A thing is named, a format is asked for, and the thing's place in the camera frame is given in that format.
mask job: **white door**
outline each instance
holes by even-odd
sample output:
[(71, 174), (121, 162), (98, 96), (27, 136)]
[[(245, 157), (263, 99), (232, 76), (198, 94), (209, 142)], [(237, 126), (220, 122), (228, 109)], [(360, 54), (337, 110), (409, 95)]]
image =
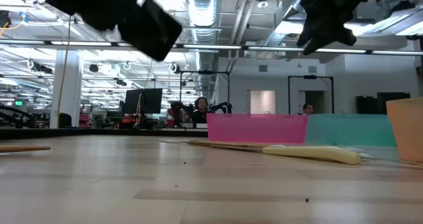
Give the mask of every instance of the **white door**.
[(247, 104), (249, 114), (276, 114), (276, 93), (248, 90)]

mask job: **white column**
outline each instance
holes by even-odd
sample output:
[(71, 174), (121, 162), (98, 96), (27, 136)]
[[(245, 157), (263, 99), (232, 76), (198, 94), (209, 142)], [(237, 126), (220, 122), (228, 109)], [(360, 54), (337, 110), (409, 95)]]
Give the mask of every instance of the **white column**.
[[(50, 128), (58, 128), (58, 104), (65, 64), (66, 51), (58, 51), (56, 55), (56, 67), (54, 69), (54, 89), (52, 101), (52, 113), (50, 116)], [(63, 91), (61, 94), (60, 112), (72, 117), (72, 126), (79, 126), (79, 106), (81, 103), (81, 84), (84, 61), (79, 51), (69, 51)]]

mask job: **computer monitor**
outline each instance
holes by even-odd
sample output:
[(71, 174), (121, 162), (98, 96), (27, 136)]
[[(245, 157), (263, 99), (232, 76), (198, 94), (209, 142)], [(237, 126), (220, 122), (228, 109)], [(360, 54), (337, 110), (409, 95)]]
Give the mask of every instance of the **computer monitor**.
[(380, 114), (387, 114), (386, 102), (410, 98), (410, 93), (377, 93), (377, 105)]
[(139, 100), (139, 113), (143, 111), (144, 114), (159, 114), (162, 94), (163, 89), (134, 89), (126, 91), (124, 111), (126, 114), (136, 114)]

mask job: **doorway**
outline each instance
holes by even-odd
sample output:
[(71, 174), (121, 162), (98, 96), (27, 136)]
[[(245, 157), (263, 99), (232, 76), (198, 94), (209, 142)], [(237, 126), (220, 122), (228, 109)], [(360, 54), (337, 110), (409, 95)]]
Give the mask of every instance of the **doorway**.
[(325, 92), (324, 91), (305, 91), (305, 103), (312, 104), (315, 114), (325, 113)]
[(247, 104), (249, 114), (276, 114), (276, 93), (248, 90)]

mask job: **woman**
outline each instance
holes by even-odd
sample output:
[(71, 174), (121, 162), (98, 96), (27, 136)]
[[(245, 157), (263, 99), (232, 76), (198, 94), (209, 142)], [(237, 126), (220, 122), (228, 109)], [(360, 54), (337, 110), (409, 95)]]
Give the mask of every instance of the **woman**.
[(191, 119), (194, 124), (206, 124), (207, 123), (207, 107), (208, 102), (204, 97), (197, 98), (195, 101), (195, 112), (192, 113)]

